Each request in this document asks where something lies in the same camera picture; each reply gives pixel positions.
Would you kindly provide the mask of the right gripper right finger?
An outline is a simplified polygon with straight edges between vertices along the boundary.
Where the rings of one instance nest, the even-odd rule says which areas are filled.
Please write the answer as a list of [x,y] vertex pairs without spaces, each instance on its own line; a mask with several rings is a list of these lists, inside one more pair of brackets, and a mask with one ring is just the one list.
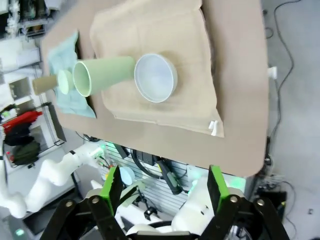
[[231,194],[219,166],[209,166],[207,189],[214,217],[199,240],[225,240],[232,227],[245,231],[250,240],[290,240],[273,203]]

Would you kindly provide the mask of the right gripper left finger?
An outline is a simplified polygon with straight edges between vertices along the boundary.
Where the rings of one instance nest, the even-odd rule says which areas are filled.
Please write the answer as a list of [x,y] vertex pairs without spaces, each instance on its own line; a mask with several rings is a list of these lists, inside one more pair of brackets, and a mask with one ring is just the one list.
[[120,168],[113,166],[99,194],[59,203],[47,225],[47,240],[79,240],[94,227],[103,240],[128,240],[115,219],[122,190]]

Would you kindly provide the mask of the light blue cloth mat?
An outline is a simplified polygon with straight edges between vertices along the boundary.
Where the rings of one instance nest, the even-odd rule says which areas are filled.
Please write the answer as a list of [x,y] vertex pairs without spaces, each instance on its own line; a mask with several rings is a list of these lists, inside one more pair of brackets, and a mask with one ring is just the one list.
[[[76,31],[48,53],[49,73],[56,75],[56,80],[60,70],[68,70],[73,74],[73,68],[77,63],[77,54],[75,53]],[[77,103],[75,86],[68,94],[63,94],[59,86],[57,86],[55,88],[55,96],[56,104],[62,113],[78,115],[75,111]]]

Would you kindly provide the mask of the beige cloth mat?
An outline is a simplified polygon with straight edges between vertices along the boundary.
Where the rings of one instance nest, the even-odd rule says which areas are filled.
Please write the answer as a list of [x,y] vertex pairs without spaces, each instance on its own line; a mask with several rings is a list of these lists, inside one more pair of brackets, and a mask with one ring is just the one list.
[[125,0],[94,16],[97,58],[159,54],[177,71],[176,88],[163,102],[145,99],[133,78],[105,89],[103,103],[115,118],[224,137],[201,6],[202,0]]

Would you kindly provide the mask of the mint green bowl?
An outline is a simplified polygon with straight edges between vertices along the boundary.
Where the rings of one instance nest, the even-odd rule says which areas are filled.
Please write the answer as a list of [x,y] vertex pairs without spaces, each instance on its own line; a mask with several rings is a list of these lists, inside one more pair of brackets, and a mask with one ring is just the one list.
[[65,95],[75,88],[73,75],[69,70],[64,69],[58,72],[57,83],[60,91]]

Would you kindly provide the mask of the tall green cup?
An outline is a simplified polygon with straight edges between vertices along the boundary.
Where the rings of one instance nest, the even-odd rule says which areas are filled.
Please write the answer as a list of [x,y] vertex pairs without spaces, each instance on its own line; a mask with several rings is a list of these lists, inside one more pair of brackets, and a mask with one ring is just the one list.
[[135,65],[131,56],[79,60],[73,67],[73,83],[80,95],[89,97],[132,79]]

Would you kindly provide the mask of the tall brown cup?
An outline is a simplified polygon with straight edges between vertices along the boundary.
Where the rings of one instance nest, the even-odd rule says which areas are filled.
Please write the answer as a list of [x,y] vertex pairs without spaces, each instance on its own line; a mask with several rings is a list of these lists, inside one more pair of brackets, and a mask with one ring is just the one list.
[[32,80],[33,91],[37,96],[54,89],[57,85],[56,75],[42,76]]

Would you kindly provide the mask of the pale blue bowl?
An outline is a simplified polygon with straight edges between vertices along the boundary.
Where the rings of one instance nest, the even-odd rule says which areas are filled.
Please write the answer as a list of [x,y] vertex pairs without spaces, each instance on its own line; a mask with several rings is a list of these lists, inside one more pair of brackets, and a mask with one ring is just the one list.
[[141,56],[134,68],[134,81],[140,94],[151,103],[168,100],[178,84],[178,73],[166,57],[148,53]]

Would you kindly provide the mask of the pale blue round disc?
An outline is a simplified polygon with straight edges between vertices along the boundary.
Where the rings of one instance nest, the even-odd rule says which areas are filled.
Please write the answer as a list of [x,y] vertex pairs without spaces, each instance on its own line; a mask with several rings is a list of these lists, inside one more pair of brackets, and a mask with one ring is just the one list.
[[134,171],[128,166],[121,166],[119,170],[122,182],[127,186],[132,185],[136,178]]

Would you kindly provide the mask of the grey slatted panel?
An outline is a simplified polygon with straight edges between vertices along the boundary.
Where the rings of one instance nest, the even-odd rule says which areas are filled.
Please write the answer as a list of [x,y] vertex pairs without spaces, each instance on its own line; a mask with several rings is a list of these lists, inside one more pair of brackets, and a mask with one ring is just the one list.
[[165,180],[148,176],[135,164],[130,154],[122,158],[112,142],[104,141],[103,143],[108,162],[132,169],[135,180],[145,184],[144,196],[157,210],[171,216],[177,213],[188,198],[186,191],[192,188],[192,176],[190,172],[187,172],[187,169],[190,170],[193,167],[192,165],[180,161],[169,161],[168,166],[183,188],[180,194],[174,195]]

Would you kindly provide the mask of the olive green bag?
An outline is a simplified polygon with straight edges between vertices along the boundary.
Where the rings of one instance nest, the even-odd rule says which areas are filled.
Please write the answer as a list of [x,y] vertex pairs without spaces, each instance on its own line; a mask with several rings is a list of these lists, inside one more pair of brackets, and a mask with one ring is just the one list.
[[17,166],[33,164],[39,159],[40,144],[32,141],[13,148],[10,160]]

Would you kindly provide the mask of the black bag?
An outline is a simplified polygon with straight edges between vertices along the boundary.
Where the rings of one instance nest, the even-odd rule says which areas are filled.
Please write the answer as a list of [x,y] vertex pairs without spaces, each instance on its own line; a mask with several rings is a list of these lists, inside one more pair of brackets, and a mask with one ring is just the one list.
[[6,134],[4,143],[9,146],[20,146],[31,143],[35,138],[30,135],[30,123],[15,125]]

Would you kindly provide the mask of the red bag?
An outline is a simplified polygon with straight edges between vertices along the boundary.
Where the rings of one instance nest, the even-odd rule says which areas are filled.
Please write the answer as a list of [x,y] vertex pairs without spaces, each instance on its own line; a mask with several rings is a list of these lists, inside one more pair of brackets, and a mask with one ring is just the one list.
[[17,126],[18,124],[24,124],[24,123],[28,123],[31,124],[33,122],[35,122],[37,120],[37,118],[39,116],[41,116],[43,114],[42,111],[28,111],[25,112],[19,116],[17,116],[16,118],[4,123],[2,126],[4,128],[4,132],[7,134],[11,131],[11,129],[15,126]]

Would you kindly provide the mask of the white power adapter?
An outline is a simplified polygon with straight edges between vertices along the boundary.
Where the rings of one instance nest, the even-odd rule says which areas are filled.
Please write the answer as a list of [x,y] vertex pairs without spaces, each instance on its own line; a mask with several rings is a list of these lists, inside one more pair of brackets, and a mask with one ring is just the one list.
[[269,67],[267,69],[268,78],[277,80],[278,78],[278,68],[276,66]]

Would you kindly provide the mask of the white storage shelf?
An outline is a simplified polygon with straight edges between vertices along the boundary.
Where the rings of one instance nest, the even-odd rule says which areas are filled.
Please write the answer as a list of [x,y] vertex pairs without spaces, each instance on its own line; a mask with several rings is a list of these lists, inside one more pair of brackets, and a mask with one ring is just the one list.
[[51,22],[46,0],[0,0],[0,106],[47,101],[35,94],[32,80],[42,73],[36,38]]

